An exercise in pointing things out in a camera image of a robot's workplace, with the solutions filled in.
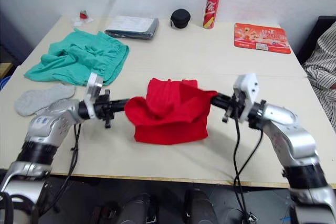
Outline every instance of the striped fabric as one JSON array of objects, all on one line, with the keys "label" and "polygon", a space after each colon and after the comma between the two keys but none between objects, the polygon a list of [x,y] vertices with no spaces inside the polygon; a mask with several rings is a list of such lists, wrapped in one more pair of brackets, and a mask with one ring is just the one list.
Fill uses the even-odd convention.
[{"label": "striped fabric", "polygon": [[336,22],[318,39],[303,68],[336,132]]}]

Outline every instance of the teal cloth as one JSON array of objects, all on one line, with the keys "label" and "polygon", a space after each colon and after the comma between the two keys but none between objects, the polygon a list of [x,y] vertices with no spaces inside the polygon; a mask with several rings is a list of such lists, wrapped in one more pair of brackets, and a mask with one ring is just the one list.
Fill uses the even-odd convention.
[{"label": "teal cloth", "polygon": [[48,53],[25,77],[86,85],[94,72],[108,85],[119,75],[128,53],[128,46],[102,32],[94,35],[75,29],[64,40],[50,44]]}]

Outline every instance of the power cord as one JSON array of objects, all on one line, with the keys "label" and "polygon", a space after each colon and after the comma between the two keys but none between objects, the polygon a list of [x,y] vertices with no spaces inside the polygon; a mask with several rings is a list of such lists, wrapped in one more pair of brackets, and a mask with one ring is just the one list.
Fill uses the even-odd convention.
[{"label": "power cord", "polygon": [[[248,224],[249,223],[249,220],[248,220],[249,219],[249,214],[248,214],[247,209],[246,209],[246,204],[245,204],[245,199],[244,199],[244,194],[243,194],[243,188],[242,188],[242,185],[240,183],[239,176],[242,173],[242,171],[244,170],[245,166],[250,161],[250,159],[252,158],[252,156],[254,155],[254,153],[256,152],[256,150],[258,149],[258,147],[260,146],[261,140],[263,139],[264,132],[263,132],[263,130],[260,131],[259,141],[257,142],[256,146],[254,147],[254,149],[252,150],[252,152],[250,153],[250,155],[248,156],[248,158],[244,162],[241,169],[238,171],[237,162],[236,162],[236,155],[237,155],[237,150],[238,150],[238,147],[239,147],[239,144],[240,144],[240,129],[239,129],[239,122],[238,122],[238,107],[237,106],[235,107],[234,112],[235,112],[234,120],[235,120],[236,131],[237,131],[237,143],[236,143],[236,146],[235,146],[234,156],[233,156],[233,162],[234,162],[235,173],[236,173],[236,177],[235,177],[234,183],[233,183],[233,188],[234,188],[234,192],[235,192],[237,201],[239,203],[240,209],[243,213],[243,220],[246,224]],[[239,199],[239,195],[238,195],[238,192],[237,192],[237,188],[236,188],[237,184],[236,183],[238,183],[239,192],[240,192],[240,196],[241,196],[241,201]]]},{"label": "power cord", "polygon": [[69,179],[71,177],[71,174],[76,167],[77,159],[78,159],[78,140],[79,140],[81,124],[78,125],[78,130],[76,128],[77,128],[76,125],[74,125],[73,131],[75,133],[75,145],[73,146],[73,148],[71,148],[73,153],[72,153],[72,158],[71,158],[71,163],[70,163],[68,175],[67,175],[66,179],[64,180],[62,186],[59,188],[59,190],[55,194],[54,199],[52,200],[49,207],[45,208],[44,210],[42,210],[39,213],[40,216],[44,215],[47,211],[49,211],[52,207],[54,207],[55,204],[57,203],[57,201],[61,198],[61,196],[63,195],[64,191],[67,188],[67,185],[68,185]]}]

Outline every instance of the red can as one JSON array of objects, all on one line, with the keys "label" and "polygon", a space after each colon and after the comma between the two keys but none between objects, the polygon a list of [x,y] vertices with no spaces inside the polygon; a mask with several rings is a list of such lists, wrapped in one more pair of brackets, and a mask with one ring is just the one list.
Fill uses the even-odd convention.
[{"label": "red can", "polygon": [[219,0],[207,0],[204,14],[203,27],[211,29],[214,27]]}]

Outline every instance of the floor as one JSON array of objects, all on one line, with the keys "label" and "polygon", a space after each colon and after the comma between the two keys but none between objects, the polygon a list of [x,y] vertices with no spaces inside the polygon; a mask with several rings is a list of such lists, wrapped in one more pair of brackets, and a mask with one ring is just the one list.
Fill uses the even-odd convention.
[{"label": "floor", "polygon": [[[50,181],[50,192],[55,193],[63,180],[51,178]],[[90,222],[95,205],[104,205],[107,201],[123,205],[132,197],[147,192],[155,195],[160,203],[160,223],[180,224],[183,223],[184,192],[193,188],[208,195],[220,224],[239,223],[240,212],[233,210],[238,203],[230,186],[123,179],[100,179],[94,183],[71,181],[58,203],[60,212],[49,211],[39,223],[86,224]],[[287,217],[291,200],[286,189],[253,190],[245,192],[245,200],[248,211],[258,218],[258,224],[290,223]]]}]

